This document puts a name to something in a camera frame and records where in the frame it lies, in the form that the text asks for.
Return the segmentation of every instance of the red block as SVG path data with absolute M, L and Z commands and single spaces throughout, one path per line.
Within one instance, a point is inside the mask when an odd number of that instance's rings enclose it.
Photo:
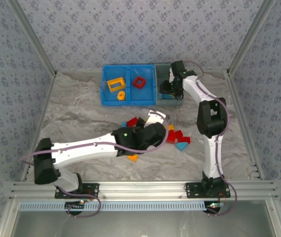
M 136 125 L 136 123 L 137 123 L 137 117 L 131 119 L 131 120 L 128 121 L 128 122 L 126 122 L 126 125 L 127 125 L 128 127 L 134 127 L 134 126 Z
M 179 137 L 178 142 L 187 142 L 188 144 L 190 144 L 191 138 L 190 137 Z
M 169 131 L 167 142 L 171 144 L 176 143 L 176 133 L 173 130 Z
M 142 89 L 145 84 L 146 84 L 146 79 L 140 76 L 136 77 L 135 80 L 133 81 L 133 86 L 135 86 L 138 89 Z
M 181 130 L 176 132 L 176 137 L 177 137 L 177 139 L 179 139 L 180 137 L 183 137 L 183 133 Z

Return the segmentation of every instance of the blue bin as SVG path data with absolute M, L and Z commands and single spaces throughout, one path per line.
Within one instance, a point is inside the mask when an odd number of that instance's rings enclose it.
M 133 86 L 136 77 L 142 77 L 146 84 L 142 89 Z M 130 65 L 130 104 L 147 106 L 156 103 L 156 80 L 154 65 Z
M 104 106 L 123 106 L 129 104 L 129 66 L 128 65 L 106 65 L 103 68 L 102 83 L 100 88 L 101 104 Z M 108 80 L 122 77 L 126 87 L 121 90 L 111 92 L 107 85 Z M 117 94 L 125 91 L 125 101 L 119 101 Z
M 142 89 L 133 86 L 137 76 L 146 80 Z M 122 77 L 126 87 L 125 101 L 119 101 L 117 94 L 121 90 L 110 92 L 107 81 Z M 106 65 L 103 68 L 100 98 L 103 106 L 148 106 L 156 103 L 156 79 L 154 65 Z

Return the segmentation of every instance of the yellow block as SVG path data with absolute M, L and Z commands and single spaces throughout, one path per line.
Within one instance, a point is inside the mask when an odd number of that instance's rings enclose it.
M 125 100 L 125 91 L 121 90 L 121 91 L 117 94 L 117 99 L 118 99 L 118 100 Z
M 117 84 L 117 83 L 120 83 L 121 85 L 112 87 L 114 84 Z M 116 78 L 116 79 L 113 79 L 113 80 L 108 80 L 107 85 L 109 87 L 109 90 L 111 92 L 114 92 L 114 91 L 117 91 L 117 90 L 124 89 L 125 88 L 125 81 L 124 81 L 123 78 Z
M 170 124 L 170 125 L 169 125 L 169 131 L 170 131 L 170 130 L 174 130 L 174 129 L 175 129 L 175 127 Z
M 127 156 L 128 159 L 132 160 L 132 161 L 137 161 L 138 155 L 133 155 L 133 156 Z

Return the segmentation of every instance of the patterned wallpaper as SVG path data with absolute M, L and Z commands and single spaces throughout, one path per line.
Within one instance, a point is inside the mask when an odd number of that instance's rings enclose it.
M 0 0 L 0 215 L 10 182 L 21 178 L 19 158 L 29 151 L 49 84 L 49 74 Z
M 262 0 L 19 0 L 56 70 L 191 59 L 228 67 Z
M 269 13 L 234 80 L 267 179 L 281 194 L 281 0 Z

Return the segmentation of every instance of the yellow rectangular frame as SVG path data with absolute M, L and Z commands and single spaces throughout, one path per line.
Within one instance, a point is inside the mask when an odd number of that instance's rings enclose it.
M 120 83 L 121 85 L 116 86 L 116 87 L 114 87 L 114 88 L 111 87 L 112 85 L 117 84 L 117 83 Z M 120 78 L 108 80 L 108 81 L 107 81 L 107 85 L 108 85 L 108 87 L 109 87 L 109 90 L 110 90 L 111 92 L 114 92 L 114 91 L 117 91 L 117 90 L 124 89 L 124 88 L 125 88 L 125 81 L 124 81 L 124 79 L 123 79 L 122 77 L 120 77 Z

